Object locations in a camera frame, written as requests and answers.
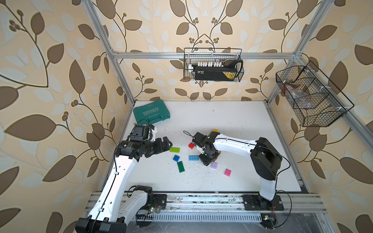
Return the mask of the light blue lego brick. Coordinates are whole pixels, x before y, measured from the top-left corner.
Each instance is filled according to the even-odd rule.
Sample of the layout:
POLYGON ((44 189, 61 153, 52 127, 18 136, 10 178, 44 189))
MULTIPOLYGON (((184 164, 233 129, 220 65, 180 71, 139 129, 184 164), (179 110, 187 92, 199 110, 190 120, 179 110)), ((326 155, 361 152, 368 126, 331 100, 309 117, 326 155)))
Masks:
POLYGON ((199 161, 200 158, 199 158, 198 155, 189 155, 189 156, 188 156, 188 160, 189 160, 189 161, 199 161))

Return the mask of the blue square lego brick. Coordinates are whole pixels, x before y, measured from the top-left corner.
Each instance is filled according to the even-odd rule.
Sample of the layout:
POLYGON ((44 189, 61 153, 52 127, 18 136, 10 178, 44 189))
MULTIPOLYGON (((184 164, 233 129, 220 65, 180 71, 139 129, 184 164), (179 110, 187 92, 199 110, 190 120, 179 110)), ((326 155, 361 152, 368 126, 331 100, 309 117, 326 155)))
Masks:
POLYGON ((179 157, 178 155, 175 155, 175 156, 173 157, 173 161, 175 161, 175 162, 178 162, 179 159, 180 159, 180 157, 179 157))

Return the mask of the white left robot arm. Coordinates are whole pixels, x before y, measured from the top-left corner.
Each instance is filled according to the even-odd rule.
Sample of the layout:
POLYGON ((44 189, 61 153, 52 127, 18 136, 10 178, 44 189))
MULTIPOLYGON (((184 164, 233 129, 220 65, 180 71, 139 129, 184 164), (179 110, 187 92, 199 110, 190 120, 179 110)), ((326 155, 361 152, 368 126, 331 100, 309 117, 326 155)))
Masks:
POLYGON ((157 138, 153 125, 135 125, 130 135, 115 148, 113 168, 99 199, 87 217, 78 219, 78 233, 125 233, 128 223, 142 208, 150 210, 153 189, 138 185, 130 198, 122 203, 128 180, 142 156, 169 151, 173 146, 167 138, 157 138))

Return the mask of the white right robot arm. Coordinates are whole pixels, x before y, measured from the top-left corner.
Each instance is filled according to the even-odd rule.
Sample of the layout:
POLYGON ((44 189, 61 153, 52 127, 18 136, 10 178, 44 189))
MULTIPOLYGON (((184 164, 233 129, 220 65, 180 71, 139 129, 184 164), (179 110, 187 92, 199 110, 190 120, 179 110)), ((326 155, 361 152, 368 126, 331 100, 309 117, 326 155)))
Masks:
POLYGON ((260 191, 257 195, 243 195, 246 211, 283 211, 276 185, 283 157, 266 138, 243 140, 225 136, 218 132, 203 135, 197 132, 192 143, 201 152, 200 160, 205 166, 211 164, 222 151, 231 152, 251 159, 260 177, 260 191))

